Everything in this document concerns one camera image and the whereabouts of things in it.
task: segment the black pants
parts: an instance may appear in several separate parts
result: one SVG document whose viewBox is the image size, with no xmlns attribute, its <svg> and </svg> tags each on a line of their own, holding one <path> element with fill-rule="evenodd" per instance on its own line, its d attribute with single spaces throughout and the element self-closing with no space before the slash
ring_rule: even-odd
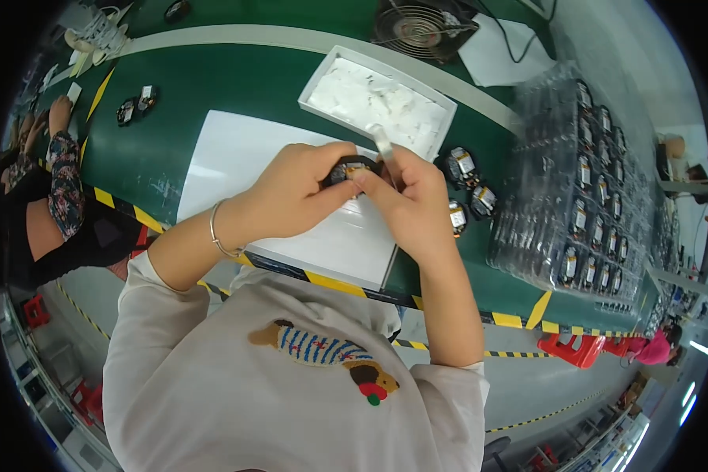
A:
<svg viewBox="0 0 708 472">
<path fill-rule="evenodd" d="M 142 224 L 96 200 L 89 200 L 79 231 L 60 247 L 34 261 L 26 234 L 26 206 L 46 197 L 49 191 L 50 175 L 35 169 L 6 195 L 8 281 L 11 284 L 35 290 L 79 267 L 115 264 L 136 248 Z"/>
</svg>

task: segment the red plastic stool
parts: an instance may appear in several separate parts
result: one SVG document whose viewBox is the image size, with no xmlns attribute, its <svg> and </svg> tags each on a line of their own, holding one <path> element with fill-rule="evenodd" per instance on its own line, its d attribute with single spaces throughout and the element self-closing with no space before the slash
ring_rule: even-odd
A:
<svg viewBox="0 0 708 472">
<path fill-rule="evenodd" d="M 76 390 L 71 393 L 71 404 L 87 425 L 92 426 L 95 419 L 100 423 L 105 423 L 103 420 L 102 384 L 92 391 L 86 386 L 85 380 L 82 379 Z"/>
<path fill-rule="evenodd" d="M 603 349 L 615 356 L 624 357 L 630 347 L 630 340 L 626 337 L 610 337 L 603 345 Z"/>
<path fill-rule="evenodd" d="M 24 304 L 24 314 L 28 327 L 31 329 L 50 322 L 50 314 L 42 307 L 42 295 L 37 295 Z"/>
<path fill-rule="evenodd" d="M 600 354 L 605 344 L 605 336 L 581 336 L 582 344 L 579 349 L 574 349 L 577 336 L 572 335 L 568 344 L 559 343 L 559 335 L 550 335 L 548 338 L 538 340 L 538 349 L 561 357 L 566 362 L 576 365 L 580 369 L 587 369 L 595 363 L 595 359 Z"/>
</svg>

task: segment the cooling fan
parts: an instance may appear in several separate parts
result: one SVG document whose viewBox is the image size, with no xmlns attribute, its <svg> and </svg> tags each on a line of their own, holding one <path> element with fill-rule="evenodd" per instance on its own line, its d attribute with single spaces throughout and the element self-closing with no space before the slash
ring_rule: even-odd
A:
<svg viewBox="0 0 708 472">
<path fill-rule="evenodd" d="M 463 0 L 380 0 L 371 42 L 443 64 L 479 28 L 475 14 Z"/>
</svg>

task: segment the right hand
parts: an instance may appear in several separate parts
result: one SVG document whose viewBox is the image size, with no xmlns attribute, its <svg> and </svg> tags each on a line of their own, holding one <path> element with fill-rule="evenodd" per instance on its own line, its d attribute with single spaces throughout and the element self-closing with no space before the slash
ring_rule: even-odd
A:
<svg viewBox="0 0 708 472">
<path fill-rule="evenodd" d="M 68 122 L 71 121 L 71 107 L 73 107 L 73 102 L 66 95 L 57 97 L 50 106 L 49 124 L 47 126 L 50 131 L 50 137 L 55 136 L 58 131 L 68 130 Z"/>
<path fill-rule="evenodd" d="M 398 246 L 425 269 L 431 260 L 457 250 L 445 179 L 440 169 L 406 147 L 394 144 L 393 156 L 406 185 L 401 194 L 365 169 L 352 178 L 383 214 Z"/>
</svg>

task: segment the green workbench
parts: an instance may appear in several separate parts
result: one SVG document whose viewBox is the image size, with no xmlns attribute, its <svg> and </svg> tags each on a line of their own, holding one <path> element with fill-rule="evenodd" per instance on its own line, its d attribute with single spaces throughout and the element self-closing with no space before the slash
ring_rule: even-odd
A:
<svg viewBox="0 0 708 472">
<path fill-rule="evenodd" d="M 192 13 L 180 23 L 167 25 L 162 15 L 171 1 L 137 1 L 122 22 L 131 25 L 129 35 L 137 38 L 211 24 L 274 24 L 367 41 L 377 7 L 376 0 L 308 0 L 303 7 L 292 0 L 262 3 L 201 0 L 193 2 Z M 499 17 L 529 24 L 553 55 L 553 41 L 538 14 L 512 0 L 485 0 L 485 3 Z M 39 108 L 48 107 L 55 97 L 65 94 L 71 81 L 81 85 L 84 91 L 72 119 L 80 130 L 80 138 L 87 138 L 81 167 L 83 182 L 136 205 L 166 226 L 173 225 L 192 151 L 210 109 L 263 118 L 361 146 L 373 146 L 357 133 L 299 108 L 299 93 L 322 58 L 320 53 L 249 44 L 155 49 L 123 56 L 115 63 L 109 61 L 93 67 L 79 78 L 59 82 L 43 94 Z M 102 99 L 87 121 L 95 92 L 113 65 Z M 439 67 L 471 83 L 462 62 Z M 143 120 L 118 127 L 115 110 L 125 99 L 138 95 L 143 85 L 157 86 L 155 108 Z M 513 101 L 511 88 L 482 90 L 506 105 Z M 509 171 L 506 163 L 513 140 L 508 130 L 459 103 L 443 150 L 460 145 L 469 149 L 491 188 L 500 189 Z M 466 200 L 463 193 L 450 190 L 450 194 Z M 489 236 L 490 222 L 486 221 L 469 225 L 457 241 L 477 303 L 488 312 L 489 318 L 484 319 L 492 323 L 490 312 L 526 319 L 544 292 L 486 264 Z M 399 252 L 385 291 L 420 294 L 417 266 L 406 254 Z M 647 296 L 641 294 L 636 303 L 645 300 L 642 311 L 647 312 L 655 298 L 650 283 L 644 284 L 644 292 Z M 543 320 L 559 324 L 562 332 L 575 326 L 584 327 L 586 333 L 589 328 L 632 332 L 637 322 L 632 316 L 596 311 L 591 301 L 563 293 L 553 293 Z"/>
</svg>

